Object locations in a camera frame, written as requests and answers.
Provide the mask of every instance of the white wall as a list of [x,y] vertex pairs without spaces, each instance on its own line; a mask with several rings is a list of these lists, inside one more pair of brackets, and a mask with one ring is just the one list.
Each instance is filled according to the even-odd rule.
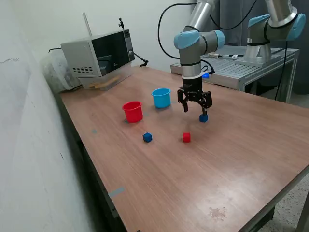
[[[88,36],[82,16],[87,13],[93,35],[119,30],[122,17],[130,29],[133,48],[149,60],[149,66],[169,71],[175,60],[167,57],[157,41],[157,25],[169,5],[190,0],[11,0],[37,61],[48,49],[61,43]],[[192,6],[169,9],[162,20],[161,41],[167,52],[179,56],[173,45],[174,35],[189,20]],[[134,64],[141,63],[138,58]]]
[[78,149],[7,0],[0,31],[0,231],[95,231]]

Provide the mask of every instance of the black cable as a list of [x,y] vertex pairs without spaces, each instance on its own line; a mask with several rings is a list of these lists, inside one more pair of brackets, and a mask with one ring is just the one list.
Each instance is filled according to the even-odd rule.
[[209,74],[214,74],[215,73],[215,70],[214,70],[213,66],[208,61],[206,61],[204,59],[201,59],[201,61],[203,61],[206,64],[208,64],[208,66],[211,68],[211,72]]
[[281,49],[279,49],[278,51],[272,52],[271,54],[274,55],[274,54],[277,54],[278,52],[281,52],[281,51],[283,51],[283,50],[284,50],[284,48],[281,48]]
[[160,16],[160,19],[159,19],[159,24],[158,24],[158,42],[159,42],[160,48],[161,48],[162,51],[165,53],[165,55],[167,55],[168,57],[171,57],[171,58],[173,58],[173,59],[179,59],[179,57],[174,57],[174,56],[171,56],[169,53],[167,53],[167,52],[164,50],[164,48],[163,48],[163,46],[162,46],[162,44],[161,44],[161,41],[160,41],[160,25],[161,25],[161,20],[162,20],[162,17],[163,17],[163,15],[164,15],[164,13],[165,13],[169,8],[171,8],[171,7],[173,7],[173,6],[189,6],[189,5],[196,5],[196,3],[176,3],[176,4],[173,4],[173,5],[170,5],[168,8],[166,8],[166,9],[162,12],[162,14],[161,14],[161,16]]
[[[232,57],[234,56],[235,54],[231,54],[231,55],[218,55],[219,58],[222,58],[222,57],[225,57],[225,56],[229,56],[229,57]],[[244,57],[244,54],[240,54],[240,55],[237,55],[238,57]]]
[[[163,48],[163,46],[162,46],[162,44],[161,44],[161,40],[160,40],[160,25],[161,25],[162,17],[163,17],[163,15],[164,15],[164,13],[165,13],[169,8],[171,8],[171,7],[173,7],[173,6],[189,6],[189,5],[196,5],[196,3],[176,3],[176,4],[173,4],[173,5],[170,5],[168,8],[166,8],[166,9],[162,12],[162,14],[161,14],[161,16],[160,16],[160,19],[159,19],[159,24],[158,24],[158,42],[159,42],[160,48],[161,48],[162,51],[165,53],[165,55],[167,55],[168,57],[171,57],[171,58],[173,58],[173,59],[180,59],[180,58],[179,58],[179,57],[171,56],[169,53],[167,53],[167,52],[164,50],[164,48]],[[214,70],[213,66],[212,66],[209,62],[207,62],[207,61],[205,61],[205,60],[203,60],[203,59],[201,59],[201,61],[203,61],[203,62],[205,62],[205,63],[207,63],[207,64],[209,65],[209,67],[211,68],[210,74],[215,73],[215,70]]]
[[279,89],[280,89],[280,85],[281,85],[282,78],[283,78],[283,73],[284,73],[284,68],[285,68],[285,63],[286,63],[286,53],[287,53],[287,50],[288,50],[288,42],[286,41],[286,42],[285,42],[284,62],[283,62],[283,67],[282,67],[281,77],[280,77],[280,81],[279,81],[279,84],[278,84],[278,88],[277,88],[277,92],[276,92],[275,100],[277,100],[277,96],[278,96]]
[[51,48],[48,50],[48,53],[50,53],[50,51],[53,51],[53,50],[59,50],[59,49],[62,49],[62,47],[57,47],[57,48]]
[[134,53],[134,55],[136,55],[138,58],[140,58],[141,61],[144,62],[143,64],[140,65],[140,67],[142,67],[142,66],[145,66],[145,67],[146,67],[149,61],[146,60],[146,59],[143,59],[142,57],[140,57],[139,55],[137,55],[135,52],[133,52],[133,53]]
[[205,72],[205,71],[207,71],[207,70],[208,70],[208,68],[209,68],[209,67],[208,67],[208,65],[204,65],[204,67],[202,68],[202,71],[203,71],[203,72]]
[[249,10],[248,13],[246,14],[246,16],[245,16],[236,26],[233,26],[233,27],[231,27],[231,28],[222,28],[222,27],[220,27],[220,26],[214,21],[214,19],[213,19],[212,16],[211,16],[211,20],[212,20],[212,22],[213,22],[218,28],[220,28],[220,29],[222,29],[222,30],[231,30],[231,29],[234,29],[234,28],[238,27],[240,24],[242,24],[243,21],[245,21],[245,19],[248,17],[248,15],[250,14],[250,12],[252,11],[252,9],[253,9],[254,5],[256,4],[256,2],[257,2],[257,0],[254,1],[252,7],[250,8],[250,10]]

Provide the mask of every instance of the robotic arm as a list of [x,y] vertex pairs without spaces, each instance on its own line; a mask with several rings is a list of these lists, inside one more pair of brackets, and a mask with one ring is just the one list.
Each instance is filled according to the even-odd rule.
[[183,87],[178,90],[178,102],[188,111],[188,101],[197,102],[205,109],[212,106],[210,92],[203,92],[201,55],[214,52],[225,44],[225,37],[219,30],[201,32],[218,0],[198,0],[188,25],[174,38],[174,45],[179,49],[180,64],[183,71]]
[[269,14],[250,19],[247,51],[243,61],[236,63],[263,67],[276,62],[280,56],[271,53],[270,41],[293,41],[305,27],[306,15],[299,14],[291,0],[265,0],[265,3]]

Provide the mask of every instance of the red cup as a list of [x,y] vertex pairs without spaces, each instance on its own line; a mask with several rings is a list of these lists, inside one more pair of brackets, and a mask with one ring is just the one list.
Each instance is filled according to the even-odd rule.
[[141,111],[141,102],[130,101],[123,105],[122,109],[126,114],[126,119],[128,122],[138,122],[143,118],[143,113]]

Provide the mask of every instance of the wooden table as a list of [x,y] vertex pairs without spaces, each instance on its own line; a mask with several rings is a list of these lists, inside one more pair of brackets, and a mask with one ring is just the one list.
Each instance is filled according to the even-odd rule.
[[[201,123],[197,103],[187,113],[177,103],[181,85],[177,75],[135,67],[109,91],[61,97],[129,232],[249,231],[309,171],[309,110],[204,84],[213,106]],[[159,87],[171,89],[165,110],[151,96]],[[144,118],[128,124],[121,107],[133,100]],[[307,218],[304,209],[298,231],[308,231]]]

